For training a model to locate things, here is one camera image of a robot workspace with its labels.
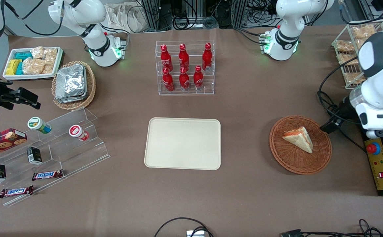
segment aluminum foil package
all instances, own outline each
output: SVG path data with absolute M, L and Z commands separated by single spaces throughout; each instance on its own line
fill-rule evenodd
M 60 103 L 84 100 L 88 96 L 86 68 L 80 64 L 61 68 L 56 77 L 55 99 Z

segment teal snack package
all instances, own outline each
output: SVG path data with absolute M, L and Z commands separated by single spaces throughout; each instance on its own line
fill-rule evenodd
M 15 53 L 15 55 L 14 55 L 14 59 L 25 60 L 28 57 L 32 57 L 32 53 L 31 52 L 18 52 L 18 53 Z
M 19 63 L 17 66 L 17 70 L 15 71 L 16 75 L 23 75 L 23 63 Z

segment snickers bar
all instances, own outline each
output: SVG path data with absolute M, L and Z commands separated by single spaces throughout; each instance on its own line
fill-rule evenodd
M 36 179 L 59 178 L 63 176 L 64 176 L 63 170 L 33 173 L 32 181 Z
M 11 196 L 17 195 L 32 195 L 33 194 L 33 185 L 27 188 L 21 189 L 3 189 L 0 193 L 0 198 L 8 198 Z

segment white tray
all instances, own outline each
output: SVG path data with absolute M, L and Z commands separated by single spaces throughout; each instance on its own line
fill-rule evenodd
M 145 165 L 215 171 L 220 167 L 220 123 L 216 119 L 153 118 Z
M 54 74 L 57 73 L 57 70 L 59 68 L 59 64 L 61 62 L 63 50 L 60 47 L 45 47 L 45 48 L 56 48 L 58 50 L 52 73 L 38 74 L 38 75 L 6 75 L 6 69 L 8 67 L 8 63 L 10 62 L 10 60 L 14 59 L 15 53 L 27 52 L 27 51 L 30 51 L 32 49 L 32 48 L 15 48 L 15 49 L 11 50 L 10 55 L 8 56 L 6 67 L 4 68 L 4 71 L 3 71 L 3 77 L 5 79 L 11 80 L 11 81 L 23 81 L 23 80 L 42 79 L 42 78 L 52 78 L 54 76 Z

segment red bottle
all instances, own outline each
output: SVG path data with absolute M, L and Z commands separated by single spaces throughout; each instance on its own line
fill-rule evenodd
M 178 59 L 179 59 L 179 67 L 185 68 L 186 72 L 188 72 L 188 53 L 185 50 L 185 44 L 179 45 L 179 54 L 178 54 Z
M 194 72 L 193 80 L 194 80 L 194 86 L 196 86 L 196 90 L 197 91 L 202 90 L 203 89 L 203 73 L 202 73 L 202 68 L 199 65 L 196 66 L 196 71 Z
M 169 54 L 168 50 L 166 49 L 166 45 L 161 45 L 161 61 L 162 65 L 169 69 L 169 72 L 172 72 L 173 66 L 172 66 L 172 60 L 171 60 L 171 55 Z
M 187 71 L 184 67 L 181 67 L 179 72 L 181 73 L 179 75 L 179 84 L 181 85 L 181 90 L 183 92 L 188 92 L 190 90 L 190 84 L 188 83 Z
M 202 63 L 202 68 L 203 71 L 210 71 L 212 69 L 212 51 L 211 51 L 211 44 L 206 43 L 205 44 L 205 52 L 203 52 L 203 63 Z
M 171 74 L 169 74 L 169 71 L 166 67 L 162 69 L 162 72 L 164 73 L 164 76 L 162 77 L 162 80 L 164 81 L 164 85 L 168 92 L 173 92 L 175 90 L 174 81 L 172 80 Z

